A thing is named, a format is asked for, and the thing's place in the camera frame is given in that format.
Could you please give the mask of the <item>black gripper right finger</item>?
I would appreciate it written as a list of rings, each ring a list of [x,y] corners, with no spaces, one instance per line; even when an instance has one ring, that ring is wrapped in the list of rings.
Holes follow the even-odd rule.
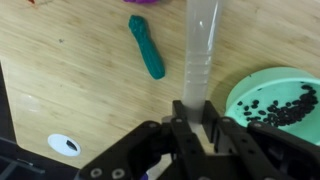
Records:
[[[203,128],[214,153],[235,163],[240,180],[320,180],[320,148],[263,122],[246,127],[206,101]]]

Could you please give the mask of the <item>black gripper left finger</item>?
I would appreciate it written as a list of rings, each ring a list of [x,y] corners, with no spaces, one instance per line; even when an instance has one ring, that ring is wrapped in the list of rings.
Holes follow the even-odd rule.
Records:
[[[181,101],[167,123],[145,121],[85,165],[79,180],[139,180],[161,156],[173,159],[159,180],[217,180],[211,159],[192,132]]]

